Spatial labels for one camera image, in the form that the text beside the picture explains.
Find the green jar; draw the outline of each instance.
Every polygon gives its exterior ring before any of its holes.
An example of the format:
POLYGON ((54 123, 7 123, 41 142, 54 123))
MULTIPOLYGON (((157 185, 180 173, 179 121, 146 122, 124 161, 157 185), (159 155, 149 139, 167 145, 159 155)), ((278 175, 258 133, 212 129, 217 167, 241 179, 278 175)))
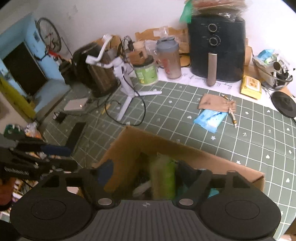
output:
POLYGON ((148 58, 143 64, 134 64, 136 76, 142 85, 153 85, 158 81, 157 68, 153 56, 148 58))

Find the wet wipes package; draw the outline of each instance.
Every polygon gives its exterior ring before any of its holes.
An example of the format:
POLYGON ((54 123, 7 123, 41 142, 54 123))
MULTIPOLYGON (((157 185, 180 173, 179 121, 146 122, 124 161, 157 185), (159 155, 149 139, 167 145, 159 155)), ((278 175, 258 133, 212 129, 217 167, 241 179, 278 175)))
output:
POLYGON ((227 112, 218 112, 214 110, 204 110, 194 120, 195 124, 199 124, 209 132, 215 133, 222 120, 227 116, 227 112))

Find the black coaster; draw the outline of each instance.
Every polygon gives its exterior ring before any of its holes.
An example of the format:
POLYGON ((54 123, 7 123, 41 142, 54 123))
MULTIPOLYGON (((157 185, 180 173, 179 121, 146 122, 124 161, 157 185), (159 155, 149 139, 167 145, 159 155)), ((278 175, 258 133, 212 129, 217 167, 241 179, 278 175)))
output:
POLYGON ((276 91, 271 95, 271 101, 274 107, 288 118, 296 117, 296 103, 287 94, 276 91))

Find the grid pattern tablecloth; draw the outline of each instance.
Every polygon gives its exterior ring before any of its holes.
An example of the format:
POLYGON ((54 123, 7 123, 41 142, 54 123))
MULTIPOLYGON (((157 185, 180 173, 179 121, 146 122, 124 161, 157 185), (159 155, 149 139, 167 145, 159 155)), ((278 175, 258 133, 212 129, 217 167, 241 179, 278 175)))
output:
MULTIPOLYGON (((136 84, 135 88, 138 91, 163 92, 158 96, 144 98, 147 113, 139 128, 265 173, 264 193, 279 206, 282 214, 274 236, 279 238, 296 214, 296 128, 291 119, 272 109, 232 96, 237 104, 235 115, 238 128, 233 127, 231 117, 227 116, 217 132, 212 134, 199 125, 194 125, 193 120, 200 113, 197 107, 204 93, 222 93, 163 81, 149 87, 136 84)), ((71 99, 84 97, 80 94, 80 88, 72 90, 56 110, 61 110, 71 99)), ((118 90, 112 99, 123 103, 125 96, 118 90)), ((89 125, 73 158, 82 167, 90 166, 101 159, 122 130, 106 114, 100 116, 99 111, 95 110, 82 117, 68 116, 60 125, 50 120, 44 136, 49 143, 63 145, 74 124, 87 121, 89 125)), ((112 102, 110 114, 116 117, 119 111, 120 105, 112 102)), ((138 123, 143 113, 141 100, 134 98, 122 121, 126 124, 138 123)))

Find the drawstring cord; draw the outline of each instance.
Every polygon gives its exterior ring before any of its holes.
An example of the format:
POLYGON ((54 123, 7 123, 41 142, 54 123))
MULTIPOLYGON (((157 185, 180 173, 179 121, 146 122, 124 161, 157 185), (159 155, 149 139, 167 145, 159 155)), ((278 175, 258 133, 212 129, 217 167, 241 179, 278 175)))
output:
MULTIPOLYGON (((226 100, 228 100, 228 101, 231 101, 226 95, 221 95, 224 99, 226 99, 226 100)), ((235 119, 235 115, 234 115, 234 113, 233 113, 233 111, 232 111, 232 109, 229 107, 229 110, 228 110, 228 113, 231 115, 231 117, 232 117, 232 123, 233 123, 233 125, 234 125, 234 128, 236 128, 237 127, 237 121, 236 121, 236 119, 235 119)))

